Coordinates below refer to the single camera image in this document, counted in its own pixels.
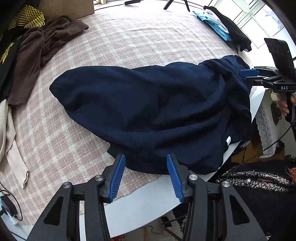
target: black tripod leg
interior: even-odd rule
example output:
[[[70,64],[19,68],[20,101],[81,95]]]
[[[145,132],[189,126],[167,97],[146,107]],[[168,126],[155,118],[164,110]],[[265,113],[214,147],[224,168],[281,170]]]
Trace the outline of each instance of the black tripod leg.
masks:
[[[187,10],[190,12],[187,0],[184,0],[184,2],[186,4]]]
[[[173,2],[174,0],[169,0],[168,3],[165,5],[165,7],[163,8],[164,10],[167,10],[168,7],[170,6],[170,4]]]

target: cardboard box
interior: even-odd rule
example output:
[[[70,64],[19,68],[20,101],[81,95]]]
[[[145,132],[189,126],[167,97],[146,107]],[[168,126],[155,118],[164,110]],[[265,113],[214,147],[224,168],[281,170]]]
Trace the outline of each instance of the cardboard box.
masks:
[[[78,19],[93,14],[94,4],[93,0],[41,0],[38,10],[51,18],[67,15]]]

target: light blue garment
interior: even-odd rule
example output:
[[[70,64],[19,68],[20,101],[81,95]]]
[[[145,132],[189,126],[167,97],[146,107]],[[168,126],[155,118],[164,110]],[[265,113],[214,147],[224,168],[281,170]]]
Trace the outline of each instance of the light blue garment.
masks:
[[[213,21],[212,19],[210,19],[209,17],[206,17],[205,14],[203,12],[195,12],[193,11],[194,14],[201,20],[204,22],[207,22],[209,24],[209,26],[217,33],[219,34],[225,41],[231,41],[231,38],[229,36],[229,33],[225,32],[225,30],[218,25],[215,21]]]

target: plaid tablecloth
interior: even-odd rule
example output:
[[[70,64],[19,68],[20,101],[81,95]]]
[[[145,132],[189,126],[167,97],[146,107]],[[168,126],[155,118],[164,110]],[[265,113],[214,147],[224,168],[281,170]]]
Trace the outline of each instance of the plaid tablecloth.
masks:
[[[107,153],[109,144],[70,119],[51,94],[49,86],[56,77],[80,66],[135,68],[177,61],[198,64],[236,54],[236,50],[229,48],[207,25],[187,12],[184,5],[175,3],[183,8],[178,12],[173,10],[174,3],[167,11],[162,9],[164,4],[163,1],[144,1],[101,9],[82,18],[89,29],[49,61],[28,103],[13,109],[16,142],[30,175],[24,190],[9,165],[5,166],[0,179],[20,203],[24,215],[22,224],[36,222],[63,182],[86,182],[101,174],[114,160]],[[118,197],[157,177],[126,169]]]

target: orange fringe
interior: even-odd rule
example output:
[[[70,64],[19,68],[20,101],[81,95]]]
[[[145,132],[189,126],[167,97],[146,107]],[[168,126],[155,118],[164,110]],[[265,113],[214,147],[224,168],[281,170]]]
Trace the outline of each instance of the orange fringe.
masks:
[[[292,177],[292,183],[296,183],[296,167],[289,169],[289,176]]]

